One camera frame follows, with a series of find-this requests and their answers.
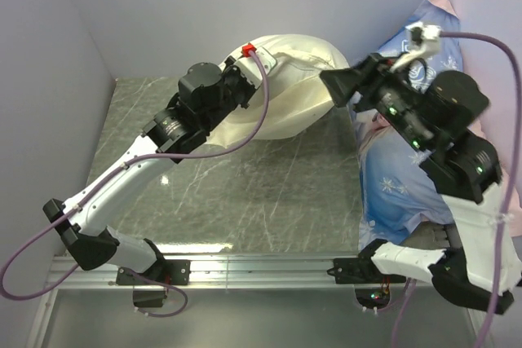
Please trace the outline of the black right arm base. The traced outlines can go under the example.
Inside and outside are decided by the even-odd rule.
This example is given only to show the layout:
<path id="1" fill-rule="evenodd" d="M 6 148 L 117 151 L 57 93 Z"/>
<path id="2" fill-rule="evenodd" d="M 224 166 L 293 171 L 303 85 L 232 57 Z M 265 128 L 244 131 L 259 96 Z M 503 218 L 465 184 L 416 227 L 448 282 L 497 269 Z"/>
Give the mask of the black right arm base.
<path id="1" fill-rule="evenodd" d="M 362 311 L 372 311 L 376 315 L 397 306 L 411 283 L 411 279 L 404 276 L 384 275 L 369 260 L 362 258 L 335 258 L 326 273 L 336 284 L 353 285 L 356 303 Z M 400 296 L 393 298 L 392 284 L 402 283 Z"/>

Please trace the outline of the cream white pillowcase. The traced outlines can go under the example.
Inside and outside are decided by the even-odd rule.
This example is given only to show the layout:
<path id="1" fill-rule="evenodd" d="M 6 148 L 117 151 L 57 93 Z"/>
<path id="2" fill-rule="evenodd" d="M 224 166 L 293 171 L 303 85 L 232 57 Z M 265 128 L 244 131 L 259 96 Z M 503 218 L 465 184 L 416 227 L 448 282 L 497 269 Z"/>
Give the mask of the cream white pillowcase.
<path id="1" fill-rule="evenodd" d="M 333 106 L 325 84 L 324 70 L 344 69 L 349 63 L 330 42 L 302 34 L 275 34 L 241 44 L 229 56 L 238 59 L 242 47 L 252 44 L 268 75 L 268 112 L 254 140 L 294 137 L 323 117 Z M 247 109 L 237 108 L 210 132 L 206 144 L 230 148 L 254 129 L 263 109 L 263 87 L 259 87 Z"/>

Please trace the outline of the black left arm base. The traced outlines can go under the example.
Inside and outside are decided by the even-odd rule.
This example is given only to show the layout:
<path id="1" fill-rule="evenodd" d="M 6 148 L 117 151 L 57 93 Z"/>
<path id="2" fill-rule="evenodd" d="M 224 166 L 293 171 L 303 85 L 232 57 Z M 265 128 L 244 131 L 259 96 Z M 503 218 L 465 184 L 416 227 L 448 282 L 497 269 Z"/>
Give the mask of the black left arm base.
<path id="1" fill-rule="evenodd" d="M 132 287 L 132 300 L 139 310 L 160 309 L 173 291 L 171 286 L 179 288 L 188 285 L 190 271 L 191 262 L 188 259 L 166 259 L 141 274 L 120 267 L 115 284 L 118 287 Z"/>

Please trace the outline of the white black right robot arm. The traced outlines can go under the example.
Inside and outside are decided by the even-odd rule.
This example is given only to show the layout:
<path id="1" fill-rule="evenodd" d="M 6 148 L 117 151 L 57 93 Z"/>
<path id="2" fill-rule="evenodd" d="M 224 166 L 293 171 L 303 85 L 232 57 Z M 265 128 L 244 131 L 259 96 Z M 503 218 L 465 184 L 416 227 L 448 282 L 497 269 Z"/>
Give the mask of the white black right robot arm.
<path id="1" fill-rule="evenodd" d="M 372 54 L 353 68 L 320 74 L 336 106 L 353 95 L 355 110 L 381 114 L 407 147 L 424 154 L 419 169 L 448 207 L 460 248 L 413 249 L 377 238 L 353 262 L 334 261 L 340 284 L 378 283 L 404 277 L 430 283 L 448 302 L 504 314 L 521 283 L 521 262 L 499 235 L 502 171 L 494 146 L 470 131 L 489 105 L 465 73 L 439 73 L 425 91 L 414 89 L 396 59 Z"/>

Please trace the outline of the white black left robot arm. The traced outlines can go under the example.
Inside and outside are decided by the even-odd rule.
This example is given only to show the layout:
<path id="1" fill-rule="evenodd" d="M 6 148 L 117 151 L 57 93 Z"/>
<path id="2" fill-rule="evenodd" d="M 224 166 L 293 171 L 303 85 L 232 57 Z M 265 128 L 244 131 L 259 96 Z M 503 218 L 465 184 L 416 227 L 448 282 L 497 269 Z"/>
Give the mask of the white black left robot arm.
<path id="1" fill-rule="evenodd" d="M 64 202 L 50 200 L 46 216 L 69 254 L 84 270 L 104 264 L 131 269 L 145 284 L 164 275 L 164 257 L 147 239 L 137 240 L 109 226 L 131 197 L 194 150 L 236 108 L 247 108 L 259 88 L 269 97 L 269 66 L 251 53 L 227 58 L 225 67 L 194 64 L 178 81 L 178 91 L 143 128 L 128 150 L 90 186 Z"/>

